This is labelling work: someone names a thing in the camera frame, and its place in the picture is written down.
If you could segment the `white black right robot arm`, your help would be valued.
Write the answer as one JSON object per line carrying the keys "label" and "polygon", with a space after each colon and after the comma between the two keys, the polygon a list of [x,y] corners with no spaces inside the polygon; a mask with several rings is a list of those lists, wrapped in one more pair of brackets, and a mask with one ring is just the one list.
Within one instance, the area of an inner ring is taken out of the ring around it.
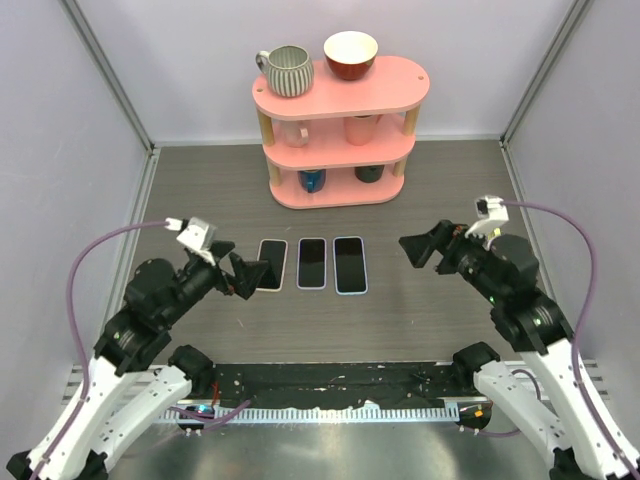
{"label": "white black right robot arm", "polygon": [[636,479],[639,452],[616,425],[580,358],[575,334],[560,307],[537,285],[539,262],[527,239],[469,233],[464,224],[439,222],[399,243],[415,268],[433,253],[440,275],[460,275],[491,305],[498,333],[541,383],[546,402],[522,386],[486,343],[453,356],[457,391],[492,400],[542,456],[552,479]]}

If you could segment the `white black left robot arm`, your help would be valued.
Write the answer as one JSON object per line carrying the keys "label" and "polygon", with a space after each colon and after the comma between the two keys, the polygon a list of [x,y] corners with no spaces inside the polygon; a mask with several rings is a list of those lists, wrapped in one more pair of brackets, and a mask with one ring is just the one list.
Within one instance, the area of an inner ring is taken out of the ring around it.
{"label": "white black left robot arm", "polygon": [[230,241],[202,254],[189,252],[180,270],[165,259],[136,268],[124,305],[105,325],[85,378],[45,438],[14,454],[15,479],[105,479],[126,449],[159,414],[189,396],[205,397],[213,385],[213,361],[180,346],[156,379],[126,406],[127,391],[170,343],[170,331],[210,291],[249,299],[269,271],[265,260],[246,261]]}

